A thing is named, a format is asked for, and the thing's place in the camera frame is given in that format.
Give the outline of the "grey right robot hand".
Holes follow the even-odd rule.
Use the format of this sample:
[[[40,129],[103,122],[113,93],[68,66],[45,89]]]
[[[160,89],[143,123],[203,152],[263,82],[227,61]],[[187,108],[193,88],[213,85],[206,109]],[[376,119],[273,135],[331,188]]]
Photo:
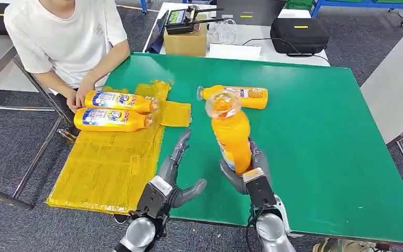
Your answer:
[[[269,162],[267,159],[267,155],[265,151],[260,149],[255,141],[248,137],[250,143],[250,150],[252,154],[252,163],[251,168],[261,168],[263,173],[265,174],[271,189],[273,189],[272,181],[271,181],[271,174],[269,169]],[[232,184],[232,186],[242,195],[248,195],[248,191],[246,189],[246,184],[243,181],[241,176],[238,176],[226,163],[225,160],[219,161],[220,170],[223,172],[224,176],[228,179],[228,181]]]

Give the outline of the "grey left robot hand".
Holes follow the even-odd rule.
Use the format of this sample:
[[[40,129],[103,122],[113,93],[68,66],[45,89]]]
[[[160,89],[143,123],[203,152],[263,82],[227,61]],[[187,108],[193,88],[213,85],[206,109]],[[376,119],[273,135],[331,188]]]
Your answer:
[[[187,128],[178,138],[172,153],[165,158],[157,173],[171,187],[171,193],[167,197],[167,204],[170,208],[179,208],[200,195],[207,185],[203,178],[199,179],[193,186],[182,190],[177,185],[178,168],[184,152],[189,148],[187,143],[191,136],[191,130]]]

